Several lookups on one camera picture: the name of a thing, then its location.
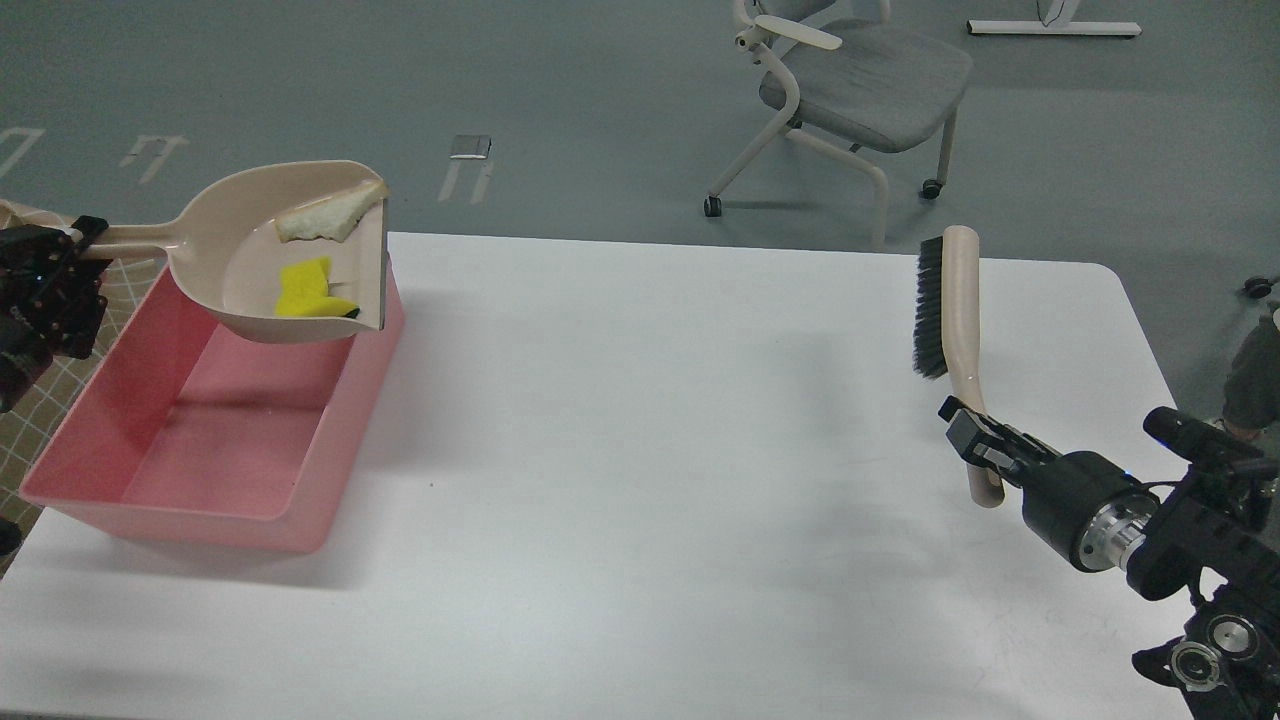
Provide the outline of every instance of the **slice of bread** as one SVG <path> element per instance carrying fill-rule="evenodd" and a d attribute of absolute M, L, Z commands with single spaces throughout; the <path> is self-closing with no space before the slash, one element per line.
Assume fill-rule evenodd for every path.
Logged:
<path fill-rule="evenodd" d="M 387 195 L 387 183 L 365 181 L 351 190 L 280 213 L 275 218 L 275 234 L 280 242 L 317 237 L 342 242 L 360 218 Z"/>

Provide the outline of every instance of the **gray chair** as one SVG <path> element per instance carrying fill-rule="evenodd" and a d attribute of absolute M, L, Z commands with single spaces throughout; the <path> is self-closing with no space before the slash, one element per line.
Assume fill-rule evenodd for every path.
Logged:
<path fill-rule="evenodd" d="M 773 138 L 783 136 L 813 147 L 870 176 L 877 217 L 876 249 L 884 247 L 888 181 L 883 170 L 856 155 L 861 147 L 879 152 L 910 150 L 942 128 L 938 174 L 920 195 L 934 199 L 947 182 L 955 140 L 956 108 L 964 96 L 973 60 L 938 40 L 888 26 L 890 0 L 879 0 L 879 19 L 836 19 L 822 28 L 801 24 L 836 0 L 732 0 L 737 46 L 763 63 L 760 99 L 777 114 L 719 177 L 703 202 L 703 213 L 719 217 L 721 192 Z M 749 5 L 756 5 L 755 14 Z M 781 58 L 780 37 L 795 41 Z M 849 147 L 806 132 L 822 128 Z"/>

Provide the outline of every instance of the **chair leg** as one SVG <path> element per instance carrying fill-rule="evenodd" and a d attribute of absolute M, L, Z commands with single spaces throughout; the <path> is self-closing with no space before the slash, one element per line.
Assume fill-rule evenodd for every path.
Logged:
<path fill-rule="evenodd" d="M 716 183 L 712 184 L 712 188 L 708 192 L 709 196 L 719 197 L 719 193 L 724 192 L 724 188 L 728 187 L 728 183 L 733 182 L 733 178 L 736 178 L 737 174 L 742 172 L 742 168 L 750 164 L 750 161 L 754 160 L 755 156 L 760 154 L 760 150 L 764 150 L 765 145 L 773 142 L 773 138 L 778 137 L 778 135 L 787 127 L 787 123 L 791 120 L 791 114 L 785 114 L 785 113 L 786 110 L 773 115 L 773 118 L 769 119 L 768 124 L 764 126 L 764 129 L 762 129 L 759 135 L 755 136 L 755 140 L 753 140 L 751 143 L 746 146 L 746 150 L 742 150 L 742 152 L 739 154 L 737 159 L 733 160 L 733 164 L 731 164 L 728 169 L 724 170 L 723 174 L 721 174 L 721 177 L 716 181 Z"/>
<path fill-rule="evenodd" d="M 942 149 L 938 150 L 938 184 L 947 184 L 947 172 L 951 169 L 951 146 L 956 141 L 956 113 L 952 110 L 947 123 L 942 126 Z"/>
<path fill-rule="evenodd" d="M 876 220 L 872 225 L 872 247 L 884 250 L 884 234 L 888 228 L 888 178 L 884 176 L 884 170 L 803 129 L 790 131 L 786 133 L 786 137 L 870 176 L 872 184 L 876 187 Z"/>

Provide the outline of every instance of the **white tape marking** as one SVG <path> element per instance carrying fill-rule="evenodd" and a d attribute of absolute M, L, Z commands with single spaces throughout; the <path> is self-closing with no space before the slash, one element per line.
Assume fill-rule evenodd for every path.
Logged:
<path fill-rule="evenodd" d="M 458 172 L 462 170 L 462 160 L 449 163 L 449 172 L 444 173 L 444 184 L 440 186 L 440 195 L 436 202 L 447 202 L 453 197 L 453 186 L 458 184 Z"/>
<path fill-rule="evenodd" d="M 484 202 L 485 192 L 489 191 L 489 178 L 493 177 L 493 160 L 485 163 L 480 168 L 480 177 L 476 178 L 476 187 L 471 191 L 471 204 L 479 205 Z"/>
<path fill-rule="evenodd" d="M 160 147 L 155 159 L 151 160 L 150 165 L 147 165 L 146 172 L 142 173 L 141 178 L 138 178 L 138 184 L 151 182 L 151 178 L 160 172 L 160 165 L 164 165 L 165 159 L 169 158 L 169 154 L 173 152 L 174 147 L 179 145 L 188 145 L 187 138 L 180 135 L 140 135 L 138 141 L 133 143 L 133 149 L 120 159 L 120 167 L 124 168 L 132 165 L 133 161 L 138 159 L 138 155 L 141 155 L 142 151 L 152 142 L 164 142 L 164 146 Z"/>
<path fill-rule="evenodd" d="M 8 128 L 4 132 L 0 132 L 0 145 L 4 145 L 4 141 L 15 135 L 24 135 L 27 137 L 18 143 L 18 149 L 14 150 L 4 163 L 0 163 L 0 178 L 3 178 L 10 168 L 18 164 L 18 160 L 20 160 L 22 156 L 31 150 L 31 146 L 40 140 L 40 136 L 45 135 L 45 131 L 42 128 Z"/>

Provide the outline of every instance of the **beige dustpan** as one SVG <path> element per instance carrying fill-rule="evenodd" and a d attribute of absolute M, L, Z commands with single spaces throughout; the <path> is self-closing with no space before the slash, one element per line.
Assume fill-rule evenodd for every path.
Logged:
<path fill-rule="evenodd" d="M 285 163 L 225 177 L 160 225 L 113 225 L 83 254 L 106 260 L 165 254 L 173 279 L 236 334 L 255 342 L 320 342 L 383 327 L 387 278 L 385 201 L 342 242 L 280 242 L 273 218 L 310 201 L 381 181 L 349 160 Z M 280 269 L 332 258 L 330 295 L 360 306 L 355 318 L 275 316 Z"/>

